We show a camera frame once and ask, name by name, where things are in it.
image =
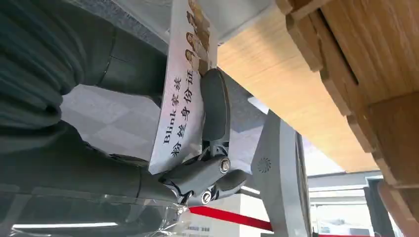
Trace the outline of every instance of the wooden panel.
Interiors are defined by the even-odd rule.
[[[288,33],[300,50],[308,67],[313,72],[322,69],[323,63],[320,55],[319,40],[310,18],[305,17],[299,21],[294,21],[290,15],[287,15],[286,25]]]
[[[414,218],[419,222],[419,189],[399,189],[399,192],[409,209],[409,211],[404,211],[405,216],[407,216],[408,220],[412,220]]]
[[[281,10],[282,14],[287,15],[294,8],[295,0],[276,0],[276,5]]]
[[[370,106],[378,148],[397,185],[419,184],[419,93]]]
[[[321,10],[369,102],[419,89],[419,1],[334,0]]]
[[[300,20],[331,0],[276,0],[282,14],[291,13],[294,20]]]
[[[218,65],[343,169],[375,170],[274,9],[219,47]]]

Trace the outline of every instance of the red barrier tape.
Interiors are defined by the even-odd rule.
[[[196,206],[189,208],[191,213],[215,218],[222,221],[233,222],[236,224],[252,226],[262,230],[272,231],[271,223],[248,216],[243,216],[229,211],[223,211],[207,206]],[[337,236],[337,235],[318,235],[319,237],[370,237],[370,236]]]

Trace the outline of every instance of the metal bolt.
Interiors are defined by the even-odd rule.
[[[220,165],[220,171],[221,173],[225,174],[227,173],[227,171],[230,169],[230,160],[229,159],[223,159],[221,161],[221,165]]]
[[[202,204],[206,205],[206,204],[208,204],[210,201],[211,201],[211,192],[209,192],[209,191],[205,191],[205,192],[202,194],[202,197],[201,197],[201,202],[202,202]]]

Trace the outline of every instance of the clear plastic bag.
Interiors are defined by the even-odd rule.
[[[181,233],[190,224],[188,209],[175,203],[109,195],[77,198],[74,193],[0,191],[0,236],[159,237]]]

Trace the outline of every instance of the gray floor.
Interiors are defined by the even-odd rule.
[[[167,44],[110,0],[71,0],[166,53]],[[251,105],[251,95],[229,76],[231,101],[230,158],[233,166],[249,171],[265,114]],[[160,109],[151,100],[92,86],[77,86],[64,96],[63,119],[92,145],[109,153],[150,159]]]

